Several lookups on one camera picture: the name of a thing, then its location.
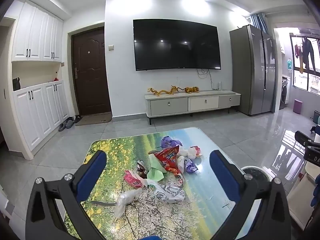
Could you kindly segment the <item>wall mounted black television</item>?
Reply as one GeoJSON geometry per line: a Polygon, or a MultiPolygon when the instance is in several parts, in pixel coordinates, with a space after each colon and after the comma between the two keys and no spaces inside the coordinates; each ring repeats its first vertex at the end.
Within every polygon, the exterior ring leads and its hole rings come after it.
{"type": "Polygon", "coordinates": [[[217,27],[169,19],[133,20],[135,69],[221,69],[217,27]]]}

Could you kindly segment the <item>clear white plastic bag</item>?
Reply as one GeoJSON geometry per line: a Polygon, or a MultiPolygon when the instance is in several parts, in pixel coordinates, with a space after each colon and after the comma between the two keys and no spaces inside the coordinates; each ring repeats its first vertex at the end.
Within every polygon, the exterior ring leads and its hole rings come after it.
{"type": "Polygon", "coordinates": [[[115,205],[114,217],[120,218],[125,213],[126,206],[132,203],[134,198],[141,193],[142,188],[121,193],[115,205]]]}

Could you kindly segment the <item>pink paper carton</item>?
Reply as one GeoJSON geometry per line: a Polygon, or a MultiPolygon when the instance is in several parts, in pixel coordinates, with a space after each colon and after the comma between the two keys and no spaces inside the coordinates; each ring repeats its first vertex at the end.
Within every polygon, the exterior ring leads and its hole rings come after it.
{"type": "Polygon", "coordinates": [[[145,179],[132,170],[125,170],[124,180],[135,189],[147,187],[148,185],[145,179]]]}

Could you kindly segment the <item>purple plastic bag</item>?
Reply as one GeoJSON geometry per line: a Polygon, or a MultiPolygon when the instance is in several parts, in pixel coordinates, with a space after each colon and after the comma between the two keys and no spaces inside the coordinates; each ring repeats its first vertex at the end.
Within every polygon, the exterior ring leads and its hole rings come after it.
{"type": "Polygon", "coordinates": [[[161,148],[171,148],[176,146],[183,146],[182,143],[179,140],[172,139],[169,136],[163,137],[161,139],[161,148]]]}

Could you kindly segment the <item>brown snack wrapper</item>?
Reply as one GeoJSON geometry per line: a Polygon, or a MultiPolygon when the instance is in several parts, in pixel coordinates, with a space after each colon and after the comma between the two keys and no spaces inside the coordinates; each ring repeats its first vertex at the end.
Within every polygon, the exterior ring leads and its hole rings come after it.
{"type": "Polygon", "coordinates": [[[146,179],[147,175],[148,175],[149,170],[147,169],[144,161],[142,160],[138,160],[137,161],[137,173],[138,175],[143,178],[146,179]]]}

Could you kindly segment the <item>pink white wrapper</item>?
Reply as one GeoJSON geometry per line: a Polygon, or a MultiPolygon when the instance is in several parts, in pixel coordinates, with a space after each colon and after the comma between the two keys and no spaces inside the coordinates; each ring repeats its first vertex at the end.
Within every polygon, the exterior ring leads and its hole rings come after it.
{"type": "Polygon", "coordinates": [[[188,158],[194,160],[201,156],[201,149],[198,146],[191,146],[188,149],[188,158]]]}

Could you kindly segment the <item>grey slippers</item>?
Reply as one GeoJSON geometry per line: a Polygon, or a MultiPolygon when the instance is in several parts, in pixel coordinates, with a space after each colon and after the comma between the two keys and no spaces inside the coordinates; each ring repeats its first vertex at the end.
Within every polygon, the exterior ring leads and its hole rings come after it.
{"type": "Polygon", "coordinates": [[[74,118],[70,116],[60,124],[59,132],[62,132],[65,129],[70,129],[73,125],[74,125],[74,118]]]}

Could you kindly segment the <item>white tissue plastic bag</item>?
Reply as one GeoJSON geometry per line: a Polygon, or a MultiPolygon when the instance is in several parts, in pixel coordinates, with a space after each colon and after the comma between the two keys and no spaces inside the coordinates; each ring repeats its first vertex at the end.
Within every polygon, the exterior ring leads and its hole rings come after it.
{"type": "Polygon", "coordinates": [[[185,167],[184,161],[186,158],[188,158],[189,153],[190,153],[190,150],[186,148],[180,147],[178,150],[178,154],[176,156],[176,165],[181,173],[184,172],[184,167],[185,167]]]}

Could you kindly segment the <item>white shoe cabinet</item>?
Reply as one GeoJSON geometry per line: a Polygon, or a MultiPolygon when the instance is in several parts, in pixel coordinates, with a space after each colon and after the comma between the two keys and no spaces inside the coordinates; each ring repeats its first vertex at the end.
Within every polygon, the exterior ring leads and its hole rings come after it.
{"type": "Polygon", "coordinates": [[[18,123],[28,150],[47,139],[69,117],[62,63],[63,21],[26,0],[17,20],[12,45],[13,97],[18,123]]]}

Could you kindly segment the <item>round white trash bin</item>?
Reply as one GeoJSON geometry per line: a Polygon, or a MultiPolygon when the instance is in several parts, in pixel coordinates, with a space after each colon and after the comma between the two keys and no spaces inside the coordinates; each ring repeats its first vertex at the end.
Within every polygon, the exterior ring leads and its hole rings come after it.
{"type": "Polygon", "coordinates": [[[267,174],[267,172],[258,166],[249,165],[244,166],[241,169],[245,172],[245,174],[252,175],[252,177],[257,181],[271,182],[272,180],[272,178],[267,174]]]}

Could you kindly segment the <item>red snack bag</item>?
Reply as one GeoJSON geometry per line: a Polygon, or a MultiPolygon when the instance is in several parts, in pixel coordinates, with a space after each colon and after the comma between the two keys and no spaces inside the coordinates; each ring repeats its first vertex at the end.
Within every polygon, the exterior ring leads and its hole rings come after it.
{"type": "Polygon", "coordinates": [[[155,153],[155,157],[161,162],[164,169],[168,172],[178,174],[180,171],[176,164],[177,154],[180,146],[169,147],[163,149],[161,152],[155,153]]]}

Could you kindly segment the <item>brown door mat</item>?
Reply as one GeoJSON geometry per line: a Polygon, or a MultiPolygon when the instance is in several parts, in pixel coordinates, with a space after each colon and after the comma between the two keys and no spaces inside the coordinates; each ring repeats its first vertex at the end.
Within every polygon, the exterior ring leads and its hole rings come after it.
{"type": "Polygon", "coordinates": [[[111,120],[112,120],[111,112],[84,115],[75,125],[84,126],[84,125],[104,124],[104,123],[110,122],[111,120]]]}

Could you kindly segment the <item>grey double door refrigerator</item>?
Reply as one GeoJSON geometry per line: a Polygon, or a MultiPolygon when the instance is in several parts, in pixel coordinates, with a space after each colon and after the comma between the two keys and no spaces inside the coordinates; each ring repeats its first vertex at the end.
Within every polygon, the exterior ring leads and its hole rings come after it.
{"type": "Polygon", "coordinates": [[[241,94],[239,111],[252,116],[272,111],[276,86],[273,38],[246,25],[229,32],[233,91],[241,94]]]}

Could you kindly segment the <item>white printed plastic bag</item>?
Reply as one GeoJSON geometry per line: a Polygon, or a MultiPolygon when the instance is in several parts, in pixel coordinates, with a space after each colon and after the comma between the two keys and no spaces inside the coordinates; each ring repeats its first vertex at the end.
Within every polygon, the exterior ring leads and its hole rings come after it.
{"type": "Polygon", "coordinates": [[[185,191],[175,183],[160,185],[150,179],[147,179],[146,182],[152,195],[165,204],[177,204],[185,199],[185,191]]]}

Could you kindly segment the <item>dark brown entrance door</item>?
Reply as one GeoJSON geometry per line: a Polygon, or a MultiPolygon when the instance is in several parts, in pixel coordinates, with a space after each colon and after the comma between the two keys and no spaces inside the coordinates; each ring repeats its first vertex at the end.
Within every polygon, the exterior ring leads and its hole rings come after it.
{"type": "Polygon", "coordinates": [[[73,35],[71,49],[75,96],[80,115],[110,113],[104,28],[73,35]]]}

